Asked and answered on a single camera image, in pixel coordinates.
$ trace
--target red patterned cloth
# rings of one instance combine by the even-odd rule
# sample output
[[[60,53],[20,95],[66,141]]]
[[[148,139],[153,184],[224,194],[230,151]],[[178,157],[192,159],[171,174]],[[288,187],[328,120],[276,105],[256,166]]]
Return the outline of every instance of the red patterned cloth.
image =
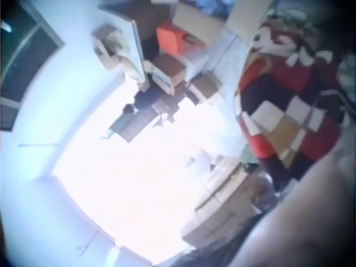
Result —
[[[277,190],[300,179],[355,119],[338,82],[342,59],[316,29],[278,16],[254,39],[236,92],[237,121]]]

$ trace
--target wooden furniture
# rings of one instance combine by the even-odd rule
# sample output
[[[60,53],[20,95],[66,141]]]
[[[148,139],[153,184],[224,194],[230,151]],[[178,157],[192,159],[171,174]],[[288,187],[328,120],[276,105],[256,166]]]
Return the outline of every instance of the wooden furniture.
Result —
[[[182,239],[200,248],[232,230],[257,213],[251,199],[265,186],[258,174],[247,174],[238,159],[223,158],[207,175],[204,193],[190,220],[181,229]]]

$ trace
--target bright window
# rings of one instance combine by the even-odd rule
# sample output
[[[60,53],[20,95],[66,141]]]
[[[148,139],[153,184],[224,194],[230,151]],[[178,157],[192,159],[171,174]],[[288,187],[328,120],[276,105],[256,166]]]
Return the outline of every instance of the bright window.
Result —
[[[102,139],[136,92],[137,86],[129,80],[91,115],[54,175],[118,244],[155,264],[187,248],[180,229],[201,186],[179,159],[190,153],[187,117],[195,107],[183,100],[176,123],[149,129],[130,144],[116,134]]]

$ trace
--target orange box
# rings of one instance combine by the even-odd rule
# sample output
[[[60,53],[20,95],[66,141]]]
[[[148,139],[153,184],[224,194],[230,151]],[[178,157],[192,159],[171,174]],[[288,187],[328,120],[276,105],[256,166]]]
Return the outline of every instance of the orange box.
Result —
[[[160,48],[171,55],[204,46],[204,42],[170,22],[164,22],[157,28],[157,39]]]

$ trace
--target clutter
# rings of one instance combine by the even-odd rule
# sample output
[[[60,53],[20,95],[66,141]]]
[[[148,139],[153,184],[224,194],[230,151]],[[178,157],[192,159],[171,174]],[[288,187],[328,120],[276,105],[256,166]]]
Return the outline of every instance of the clutter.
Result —
[[[164,22],[156,32],[160,49],[171,55],[204,46],[204,42],[170,22]]]
[[[157,56],[152,62],[152,79],[169,95],[185,78],[186,68],[168,54]]]
[[[203,75],[198,75],[193,79],[188,90],[192,92],[200,102],[208,102],[214,105],[223,99],[219,87],[219,81],[208,72]]]
[[[174,56],[186,67],[185,81],[190,81],[204,68],[209,59],[206,47],[196,47]]]
[[[172,23],[211,46],[224,27],[224,20],[209,17],[199,9],[178,3]]]
[[[113,55],[124,56],[130,51],[130,47],[123,37],[122,32],[109,24],[104,24],[96,29],[92,37],[95,46],[103,55],[109,57]]]

